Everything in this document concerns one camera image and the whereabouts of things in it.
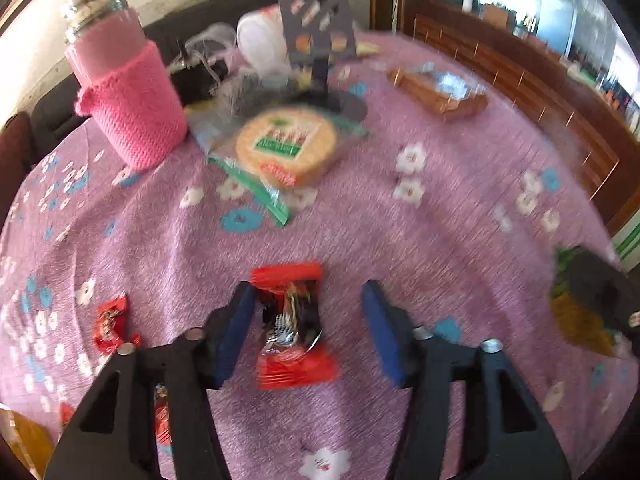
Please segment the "pink knit-sleeved bottle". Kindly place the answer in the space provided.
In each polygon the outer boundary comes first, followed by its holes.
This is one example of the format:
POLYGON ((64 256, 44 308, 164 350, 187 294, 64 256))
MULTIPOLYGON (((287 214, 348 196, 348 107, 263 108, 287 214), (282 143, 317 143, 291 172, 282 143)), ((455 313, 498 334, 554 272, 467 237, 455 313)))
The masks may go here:
POLYGON ((70 0, 65 56, 79 82, 78 116, 90 116, 135 170, 162 162, 188 123, 160 50, 127 0, 70 0))

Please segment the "purple floral tablecloth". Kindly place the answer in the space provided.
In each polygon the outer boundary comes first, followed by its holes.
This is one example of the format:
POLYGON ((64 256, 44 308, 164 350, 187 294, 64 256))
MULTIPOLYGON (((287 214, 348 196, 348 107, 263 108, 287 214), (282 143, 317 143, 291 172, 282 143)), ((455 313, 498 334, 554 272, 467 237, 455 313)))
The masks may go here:
POLYGON ((608 232, 552 145, 497 93, 484 113, 444 122, 385 73, 454 63, 405 38, 373 42, 378 58, 331 73, 366 100, 368 135, 294 194, 282 228, 192 141, 137 172, 84 122, 47 155, 1 234, 2 401, 58 434, 58 407, 77 404, 104 362, 92 336, 101 304, 126 295, 128 327, 158 346, 203 323, 252 270, 317 261, 340 376, 260 390, 253 327, 232 378, 209 397, 234 478, 385 476, 407 395, 383 372, 362 316, 370 280, 439 334, 502 341, 583 474, 627 411, 638 367, 630 354, 567 344, 548 290, 556 248, 612 259, 608 232))

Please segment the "wooden cabinet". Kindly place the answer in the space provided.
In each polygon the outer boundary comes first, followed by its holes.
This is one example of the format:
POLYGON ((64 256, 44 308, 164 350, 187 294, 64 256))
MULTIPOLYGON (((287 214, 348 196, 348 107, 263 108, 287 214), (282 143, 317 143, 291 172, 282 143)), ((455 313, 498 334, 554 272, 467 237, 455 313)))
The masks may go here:
POLYGON ((608 232, 639 209, 639 144, 616 110, 544 49, 433 0, 400 0, 401 30, 456 60, 537 126, 588 192, 608 232))

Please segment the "brown wooden tray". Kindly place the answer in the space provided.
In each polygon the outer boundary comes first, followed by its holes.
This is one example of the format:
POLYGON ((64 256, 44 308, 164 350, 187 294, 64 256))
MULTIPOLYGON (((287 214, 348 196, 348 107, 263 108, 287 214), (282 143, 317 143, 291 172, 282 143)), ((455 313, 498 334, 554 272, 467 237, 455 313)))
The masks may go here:
POLYGON ((443 120, 474 117, 488 107, 481 84, 443 72, 433 63, 392 68, 386 78, 395 89, 443 120))

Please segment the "black phone stand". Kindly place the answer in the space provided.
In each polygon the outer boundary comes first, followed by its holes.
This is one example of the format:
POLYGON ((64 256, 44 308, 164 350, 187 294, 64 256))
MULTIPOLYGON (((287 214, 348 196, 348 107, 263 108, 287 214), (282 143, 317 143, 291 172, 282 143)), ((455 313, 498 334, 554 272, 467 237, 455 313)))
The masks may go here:
POLYGON ((366 102, 329 84, 330 64, 357 56, 349 0, 279 0, 279 6, 290 64, 311 69, 310 86, 297 101, 362 122, 366 102))

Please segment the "red black snack bar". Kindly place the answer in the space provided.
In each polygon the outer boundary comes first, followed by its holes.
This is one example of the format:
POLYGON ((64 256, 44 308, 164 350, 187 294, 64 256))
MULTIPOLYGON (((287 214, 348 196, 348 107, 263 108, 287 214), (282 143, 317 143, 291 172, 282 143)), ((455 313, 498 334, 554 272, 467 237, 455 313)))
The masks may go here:
POLYGON ((168 392, 164 385, 156 385, 154 389, 155 437, 161 448, 171 447, 171 431, 168 410, 168 392))

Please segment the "white container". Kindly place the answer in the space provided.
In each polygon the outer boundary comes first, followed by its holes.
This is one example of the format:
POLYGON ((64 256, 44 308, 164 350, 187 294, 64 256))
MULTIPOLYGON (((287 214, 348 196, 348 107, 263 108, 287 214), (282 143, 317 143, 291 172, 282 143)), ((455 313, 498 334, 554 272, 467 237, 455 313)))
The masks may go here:
POLYGON ((239 50, 260 76, 292 73, 280 6, 273 4, 244 14, 236 25, 239 50))

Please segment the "red candy wrapper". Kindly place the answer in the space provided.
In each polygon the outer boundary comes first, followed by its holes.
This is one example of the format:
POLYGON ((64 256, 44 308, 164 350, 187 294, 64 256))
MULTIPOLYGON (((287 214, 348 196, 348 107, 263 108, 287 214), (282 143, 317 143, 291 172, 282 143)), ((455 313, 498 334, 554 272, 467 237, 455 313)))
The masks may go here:
POLYGON ((98 307, 93 325, 93 342, 102 356, 110 356, 125 342, 131 342, 136 347, 142 346, 139 334, 127 337, 128 311, 129 301, 124 292, 98 307))

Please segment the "round biscuit pack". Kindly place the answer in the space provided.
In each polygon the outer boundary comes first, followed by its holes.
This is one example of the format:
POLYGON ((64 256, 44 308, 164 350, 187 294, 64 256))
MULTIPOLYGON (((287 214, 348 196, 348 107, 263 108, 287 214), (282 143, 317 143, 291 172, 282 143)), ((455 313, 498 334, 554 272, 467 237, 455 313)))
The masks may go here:
POLYGON ((190 135, 206 162, 226 175, 222 200, 250 194, 286 226, 311 190, 369 131, 342 115, 309 106, 270 107, 241 119, 213 107, 188 113, 190 135))

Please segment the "green yellow pea packet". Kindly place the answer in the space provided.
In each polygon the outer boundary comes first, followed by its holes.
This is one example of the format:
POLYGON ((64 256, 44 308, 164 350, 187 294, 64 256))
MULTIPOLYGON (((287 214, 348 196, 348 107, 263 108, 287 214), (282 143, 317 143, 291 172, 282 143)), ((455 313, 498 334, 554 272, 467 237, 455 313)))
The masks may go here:
POLYGON ((555 248, 554 279, 549 292, 551 313, 568 344, 612 358, 616 356, 617 346, 612 330, 605 327, 599 313, 572 295, 565 278, 568 265, 578 252, 578 246, 555 248))

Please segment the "red black candy packet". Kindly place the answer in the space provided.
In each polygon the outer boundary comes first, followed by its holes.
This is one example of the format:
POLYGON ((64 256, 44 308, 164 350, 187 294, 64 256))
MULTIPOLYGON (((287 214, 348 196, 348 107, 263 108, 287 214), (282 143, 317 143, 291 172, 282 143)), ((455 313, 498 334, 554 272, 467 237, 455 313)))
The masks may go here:
POLYGON ((256 362, 258 388, 267 391, 333 382, 337 360, 323 339, 318 262, 263 266, 250 284, 262 306, 264 344, 256 362))

